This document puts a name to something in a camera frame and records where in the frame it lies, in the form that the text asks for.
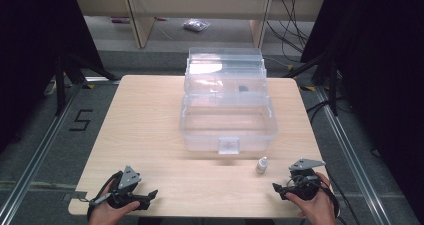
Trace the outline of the small white dropper bottle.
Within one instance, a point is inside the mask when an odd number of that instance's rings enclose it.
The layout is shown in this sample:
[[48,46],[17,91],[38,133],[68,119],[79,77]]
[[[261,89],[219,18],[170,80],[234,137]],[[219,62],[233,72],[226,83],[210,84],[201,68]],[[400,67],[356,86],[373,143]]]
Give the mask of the small white dropper bottle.
[[258,160],[256,165],[256,172],[259,174],[264,174],[268,167],[268,158],[262,157]]

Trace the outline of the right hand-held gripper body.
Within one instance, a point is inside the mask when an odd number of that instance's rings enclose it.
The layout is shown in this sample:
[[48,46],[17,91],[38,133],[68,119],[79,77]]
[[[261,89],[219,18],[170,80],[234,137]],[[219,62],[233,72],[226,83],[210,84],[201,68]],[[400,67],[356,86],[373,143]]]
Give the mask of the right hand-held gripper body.
[[302,200],[312,200],[322,187],[322,180],[316,175],[314,168],[324,165],[324,161],[300,158],[289,167],[294,185],[289,186],[285,194],[291,193]]

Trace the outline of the clear plastic storage box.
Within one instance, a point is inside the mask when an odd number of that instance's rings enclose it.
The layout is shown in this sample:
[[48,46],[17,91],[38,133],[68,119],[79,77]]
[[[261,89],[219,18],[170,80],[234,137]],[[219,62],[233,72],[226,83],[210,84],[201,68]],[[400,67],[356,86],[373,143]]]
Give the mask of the clear plastic storage box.
[[180,134],[190,151],[264,151],[278,134],[262,53],[254,48],[191,48]]

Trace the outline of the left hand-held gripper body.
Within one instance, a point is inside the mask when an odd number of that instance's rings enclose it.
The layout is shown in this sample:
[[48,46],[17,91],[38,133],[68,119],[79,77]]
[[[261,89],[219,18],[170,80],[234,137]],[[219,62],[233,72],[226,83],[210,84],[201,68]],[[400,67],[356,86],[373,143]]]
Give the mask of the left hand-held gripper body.
[[140,174],[135,172],[130,166],[126,166],[124,171],[119,171],[116,174],[116,178],[110,185],[109,193],[111,196],[107,199],[107,203],[117,209],[133,201],[150,202],[150,200],[146,199],[146,196],[133,194],[140,181]]

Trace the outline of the person's left hand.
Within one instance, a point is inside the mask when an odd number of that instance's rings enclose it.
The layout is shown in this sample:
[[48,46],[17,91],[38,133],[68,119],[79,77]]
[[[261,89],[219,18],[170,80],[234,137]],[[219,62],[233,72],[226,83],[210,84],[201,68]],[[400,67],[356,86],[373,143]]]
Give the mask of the person's left hand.
[[118,225],[119,221],[128,213],[139,207],[138,201],[133,201],[122,208],[113,208],[107,202],[96,206],[88,220],[88,225]]

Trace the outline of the light wooden shelf unit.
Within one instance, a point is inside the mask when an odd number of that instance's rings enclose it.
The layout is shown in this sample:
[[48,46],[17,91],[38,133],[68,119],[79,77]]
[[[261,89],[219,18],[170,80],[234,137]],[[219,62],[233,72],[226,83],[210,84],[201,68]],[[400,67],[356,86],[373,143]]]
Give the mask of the light wooden shelf unit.
[[262,46],[267,20],[314,22],[324,0],[77,0],[85,16],[127,16],[136,45],[146,46],[156,17],[237,19],[250,22],[253,43]]

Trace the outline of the aluminium floor rail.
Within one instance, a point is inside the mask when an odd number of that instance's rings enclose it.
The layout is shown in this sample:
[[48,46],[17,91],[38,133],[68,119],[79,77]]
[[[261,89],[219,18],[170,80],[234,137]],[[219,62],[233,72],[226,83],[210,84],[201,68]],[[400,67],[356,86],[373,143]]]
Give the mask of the aluminium floor rail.
[[82,85],[73,85],[67,95],[67,101],[64,108],[54,116],[50,123],[46,134],[35,150],[31,160],[27,164],[24,172],[19,180],[13,186],[12,191],[7,197],[5,203],[0,207],[0,225],[9,225],[13,220],[18,208],[20,207],[35,175],[38,173],[43,161],[45,160],[57,134],[64,123],[70,107],[78,93],[81,91]]
[[377,225],[392,225],[392,221],[388,216],[387,210],[366,174],[358,155],[354,151],[354,148],[338,116],[333,113],[335,108],[336,106],[331,107],[330,105],[327,105],[324,108],[324,111],[364,200]]

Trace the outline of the black stand legs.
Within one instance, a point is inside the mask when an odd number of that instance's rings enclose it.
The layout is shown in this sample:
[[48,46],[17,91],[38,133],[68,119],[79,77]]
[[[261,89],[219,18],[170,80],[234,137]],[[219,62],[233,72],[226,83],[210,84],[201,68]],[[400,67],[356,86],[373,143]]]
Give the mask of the black stand legs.
[[87,68],[99,75],[102,75],[109,81],[120,80],[120,77],[106,71],[102,62],[91,63],[83,57],[73,53],[61,53],[57,57],[54,67],[57,91],[56,116],[58,116],[66,106],[64,75],[67,75],[72,84],[82,85],[87,81],[87,79],[81,72],[81,69]]
[[294,78],[314,66],[316,66],[316,70],[312,77],[312,82],[314,85],[322,85],[326,80],[329,80],[329,98],[327,100],[327,104],[329,105],[333,115],[337,116],[337,64],[332,52],[323,52],[299,68],[290,71],[286,75],[283,75],[283,78]]

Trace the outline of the person's right hand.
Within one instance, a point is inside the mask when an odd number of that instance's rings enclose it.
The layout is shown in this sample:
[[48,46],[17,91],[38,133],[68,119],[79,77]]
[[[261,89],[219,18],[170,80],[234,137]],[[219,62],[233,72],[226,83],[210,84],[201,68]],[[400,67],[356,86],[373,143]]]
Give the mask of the person's right hand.
[[305,217],[312,225],[336,225],[334,205],[326,190],[330,181],[322,173],[316,175],[321,180],[322,189],[319,189],[315,197],[305,201],[293,193],[287,193],[286,198],[294,203],[299,209],[299,217]]

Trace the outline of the clear plastic bag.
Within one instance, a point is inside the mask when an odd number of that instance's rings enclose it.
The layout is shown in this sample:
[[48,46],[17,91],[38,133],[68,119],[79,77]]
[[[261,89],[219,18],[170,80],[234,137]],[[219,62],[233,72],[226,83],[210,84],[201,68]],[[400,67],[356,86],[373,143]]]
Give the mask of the clear plastic bag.
[[183,23],[183,28],[193,32],[201,32],[207,29],[210,23],[200,19],[190,18]]

